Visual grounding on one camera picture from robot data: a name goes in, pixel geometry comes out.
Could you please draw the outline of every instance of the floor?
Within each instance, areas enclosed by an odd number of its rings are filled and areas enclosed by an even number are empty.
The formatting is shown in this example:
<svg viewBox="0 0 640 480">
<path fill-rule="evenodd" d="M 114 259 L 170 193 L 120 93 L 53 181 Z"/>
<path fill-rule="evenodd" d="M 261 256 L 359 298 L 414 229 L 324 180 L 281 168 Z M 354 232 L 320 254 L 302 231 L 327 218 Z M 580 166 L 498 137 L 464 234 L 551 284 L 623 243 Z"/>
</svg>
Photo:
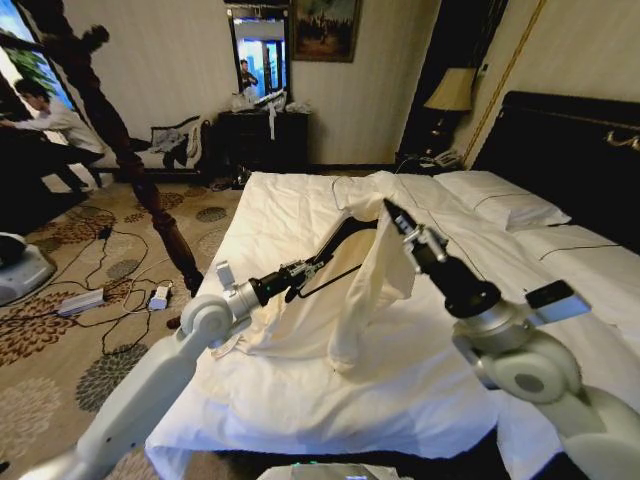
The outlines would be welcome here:
<svg viewBox="0 0 640 480">
<path fill-rule="evenodd" d="M 162 204 L 205 271 L 241 192 L 179 184 L 159 188 Z M 109 229 L 106 240 L 97 238 Z M 27 240 L 50 256 L 57 271 L 33 296 L 0 308 L 0 464 L 9 462 L 1 480 L 18 478 L 28 466 L 75 442 L 137 360 L 171 334 L 166 320 L 178 316 L 190 298 L 179 272 L 164 260 L 160 237 L 129 185 L 93 192 Z M 123 310 L 143 307 L 158 283 L 170 281 L 167 310 Z M 99 287 L 105 291 L 104 305 L 72 317 L 55 314 L 65 298 Z M 233 478 L 225 477 L 222 462 L 207 467 L 203 473 L 195 465 L 189 478 Z M 135 451 L 109 478 L 156 476 Z"/>
</svg>

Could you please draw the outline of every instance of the man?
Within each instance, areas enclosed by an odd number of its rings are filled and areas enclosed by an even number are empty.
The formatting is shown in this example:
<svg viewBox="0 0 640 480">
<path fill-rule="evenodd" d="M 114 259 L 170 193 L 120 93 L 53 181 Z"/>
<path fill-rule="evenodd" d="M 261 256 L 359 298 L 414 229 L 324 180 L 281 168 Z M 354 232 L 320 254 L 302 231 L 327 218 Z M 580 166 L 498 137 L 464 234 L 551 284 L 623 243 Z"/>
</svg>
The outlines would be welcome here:
<svg viewBox="0 0 640 480">
<path fill-rule="evenodd" d="M 242 78 L 243 92 L 247 87 L 258 84 L 258 79 L 249 71 L 249 63 L 245 59 L 240 60 L 240 77 Z"/>
<path fill-rule="evenodd" d="M 38 82 L 23 78 L 15 82 L 15 89 L 33 109 L 38 117 L 33 120 L 12 122 L 0 120 L 0 126 L 22 130 L 52 130 L 60 132 L 69 142 L 69 146 L 51 142 L 33 145 L 33 151 L 25 152 L 45 165 L 43 170 L 56 173 L 72 191 L 79 193 L 89 190 L 69 168 L 69 164 L 82 163 L 88 165 L 104 155 L 104 146 L 98 137 L 75 113 L 65 107 L 57 98 L 51 98 L 49 92 Z M 91 172 L 98 187 L 102 186 L 100 175 Z"/>
</svg>

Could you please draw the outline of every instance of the wooden bedpost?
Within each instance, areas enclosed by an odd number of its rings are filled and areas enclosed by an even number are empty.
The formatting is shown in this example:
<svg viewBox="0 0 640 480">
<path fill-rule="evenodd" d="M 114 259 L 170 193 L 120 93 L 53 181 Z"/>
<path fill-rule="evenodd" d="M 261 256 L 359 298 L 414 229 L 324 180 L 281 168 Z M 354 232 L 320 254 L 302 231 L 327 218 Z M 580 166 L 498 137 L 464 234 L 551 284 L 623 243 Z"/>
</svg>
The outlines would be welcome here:
<svg viewBox="0 0 640 480">
<path fill-rule="evenodd" d="M 194 296 L 203 276 L 193 253 L 178 230 L 175 219 L 160 204 L 155 184 L 145 174 L 142 160 L 131 149 L 129 132 L 116 109 L 100 90 L 100 80 L 91 67 L 91 53 L 109 39 L 104 27 L 92 27 L 82 38 L 74 35 L 64 16 L 62 0 L 18 0 L 30 13 L 42 33 L 46 54 L 64 70 L 69 83 L 82 97 L 85 111 L 96 132 L 116 154 L 120 169 L 131 182 L 140 203 L 153 218 L 153 226 L 162 237 L 173 264 Z"/>
</svg>

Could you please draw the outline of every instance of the power strip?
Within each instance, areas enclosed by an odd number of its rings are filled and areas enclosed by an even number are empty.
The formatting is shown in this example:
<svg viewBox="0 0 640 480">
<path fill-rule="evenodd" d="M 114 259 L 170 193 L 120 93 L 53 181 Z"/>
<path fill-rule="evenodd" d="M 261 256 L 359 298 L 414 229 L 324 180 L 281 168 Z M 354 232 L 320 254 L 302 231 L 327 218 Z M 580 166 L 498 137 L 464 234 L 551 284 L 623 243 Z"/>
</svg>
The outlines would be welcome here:
<svg viewBox="0 0 640 480">
<path fill-rule="evenodd" d="M 104 289 L 99 288 L 97 290 L 83 293 L 82 295 L 67 298 L 60 304 L 60 307 L 58 307 L 58 315 L 68 317 L 87 310 L 88 308 L 97 307 L 103 303 Z"/>
</svg>

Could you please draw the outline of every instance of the white t-shirt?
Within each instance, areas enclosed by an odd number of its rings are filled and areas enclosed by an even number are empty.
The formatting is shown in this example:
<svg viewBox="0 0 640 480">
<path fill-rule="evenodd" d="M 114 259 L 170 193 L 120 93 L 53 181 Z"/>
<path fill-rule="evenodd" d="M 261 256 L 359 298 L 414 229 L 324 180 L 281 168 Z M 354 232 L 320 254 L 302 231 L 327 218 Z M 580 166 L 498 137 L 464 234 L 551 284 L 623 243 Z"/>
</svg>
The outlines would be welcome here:
<svg viewBox="0 0 640 480">
<path fill-rule="evenodd" d="M 78 114 L 54 97 L 49 102 L 49 112 L 39 112 L 38 117 L 33 120 L 16 122 L 15 127 L 23 130 L 53 130 L 64 135 L 69 145 L 74 147 L 94 153 L 104 153 L 105 150 L 100 139 Z"/>
</svg>

